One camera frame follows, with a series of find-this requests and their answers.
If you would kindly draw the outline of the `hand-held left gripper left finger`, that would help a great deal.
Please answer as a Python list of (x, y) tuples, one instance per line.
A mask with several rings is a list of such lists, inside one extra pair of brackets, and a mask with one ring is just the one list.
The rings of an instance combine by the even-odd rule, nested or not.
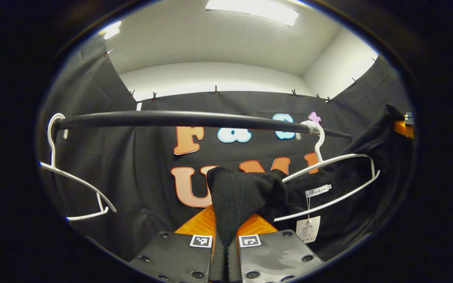
[(165, 283), (210, 283), (214, 280), (216, 217), (203, 209), (176, 231), (159, 231), (129, 265)]

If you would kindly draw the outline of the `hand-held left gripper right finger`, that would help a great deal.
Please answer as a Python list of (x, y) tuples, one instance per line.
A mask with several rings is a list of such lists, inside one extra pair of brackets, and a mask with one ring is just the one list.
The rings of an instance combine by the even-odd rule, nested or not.
[(256, 214), (241, 225), (228, 248), (229, 283), (291, 283), (324, 265), (295, 231), (277, 231)]

